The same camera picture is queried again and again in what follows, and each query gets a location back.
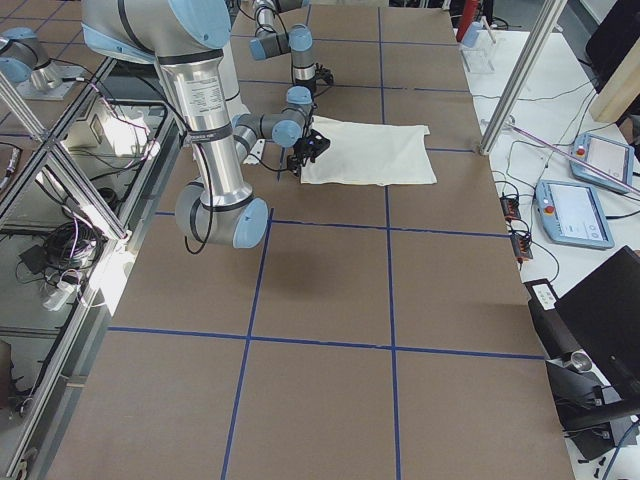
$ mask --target white desk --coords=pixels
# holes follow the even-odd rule
[[[491,56],[495,69],[494,73],[465,72],[473,95],[487,97],[501,95],[527,36],[528,33],[526,32],[497,32],[498,42]],[[488,45],[488,38],[481,37],[479,44]],[[520,98],[553,97],[559,93],[572,90],[588,82],[588,80],[589,78],[580,67],[564,37],[559,33],[554,33],[551,35],[542,56],[529,77]],[[518,101],[513,110],[516,125],[550,143],[570,143],[578,131],[582,112],[589,103],[589,99],[583,103],[588,95],[590,95],[589,99],[595,95],[590,84],[554,100]],[[497,103],[498,99],[474,97],[474,106],[482,129],[485,128],[482,121],[491,118]],[[579,115],[572,122],[579,110]],[[562,135],[570,123],[571,127],[563,137]],[[580,131],[605,125],[593,121],[591,115],[587,112]],[[624,142],[622,134],[615,125],[598,130],[597,135]],[[491,166],[494,171],[504,173],[507,170],[509,149],[516,140],[529,141],[513,131],[505,131],[500,136],[496,147],[490,155]],[[569,162],[559,155],[554,155],[549,167],[544,169],[544,164],[549,155],[550,152],[546,149],[516,144],[511,155],[509,173],[531,185],[535,185],[541,175],[542,178],[546,179],[576,181],[571,175]],[[635,171],[640,171],[638,162],[635,162],[634,169]],[[500,173],[494,173],[494,178],[496,180],[505,179]],[[525,184],[514,181],[511,178],[507,178],[507,180],[516,184],[521,194],[532,193],[531,188]],[[496,186],[498,192],[501,192],[504,184],[498,183]],[[634,178],[634,186],[640,187],[640,178]],[[619,195],[604,189],[598,190],[599,198],[607,215],[619,215],[640,209],[640,203],[638,202],[621,198]],[[512,193],[513,190],[507,185],[505,192]],[[540,226],[537,212],[534,212],[533,218],[531,218],[531,197],[521,198],[520,202],[523,219],[529,225],[532,225],[533,239],[553,252],[560,262],[560,273],[553,284],[560,296],[623,245],[629,245],[634,249],[640,248],[640,215],[628,219],[610,221],[609,226],[616,246],[610,250],[599,251],[551,243]],[[533,254],[534,259],[525,262],[522,267],[522,281],[553,277],[556,271],[553,259],[535,245],[533,246]],[[567,441],[567,448],[572,458],[576,479],[592,479],[595,469],[598,467],[598,465],[595,465],[597,462],[594,461],[588,465],[578,464],[577,459],[581,458],[581,455],[571,441]],[[603,474],[604,468],[600,467],[600,478],[602,478]],[[630,446],[620,452],[616,464],[609,475],[609,480],[620,478],[640,478],[640,446]]]

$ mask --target label on robot arm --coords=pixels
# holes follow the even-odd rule
[[[224,95],[217,77],[191,80],[186,84],[187,115],[199,116],[225,107]]]
[[[548,285],[534,285],[533,291],[535,292],[536,297],[538,297],[538,301],[540,302],[540,305],[542,305],[542,308],[545,310],[553,310],[556,308],[556,297],[553,295],[553,292]]]

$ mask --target folded fabric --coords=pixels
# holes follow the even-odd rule
[[[424,148],[426,125],[396,127],[314,117],[313,128],[331,140],[315,163],[302,169],[302,183],[407,185],[436,183]]]

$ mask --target blue cable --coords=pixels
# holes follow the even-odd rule
[[[624,432],[624,435],[622,435],[622,438],[620,439],[620,442],[618,442],[618,446],[616,447],[616,451],[613,452],[613,457],[611,457],[611,461],[609,462],[609,465],[607,465],[607,469],[605,470],[604,475],[602,476],[602,480],[607,480],[607,477],[609,476],[609,472],[611,471],[611,467],[613,467],[613,463],[616,461],[616,457],[618,456],[618,453],[620,453],[620,449],[624,447],[625,440],[627,439],[631,431],[634,429],[634,427],[637,427],[639,424],[640,424],[640,418],[635,422],[633,422],[629,426],[629,428],[627,428],[627,431]]]

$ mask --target red object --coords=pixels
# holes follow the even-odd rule
[[[478,3],[480,0],[467,0],[464,4],[464,10],[462,11],[462,18],[458,23],[458,34],[456,35],[456,41],[459,43],[464,38],[464,34],[467,33],[467,29],[473,19],[476,18],[478,12]]]

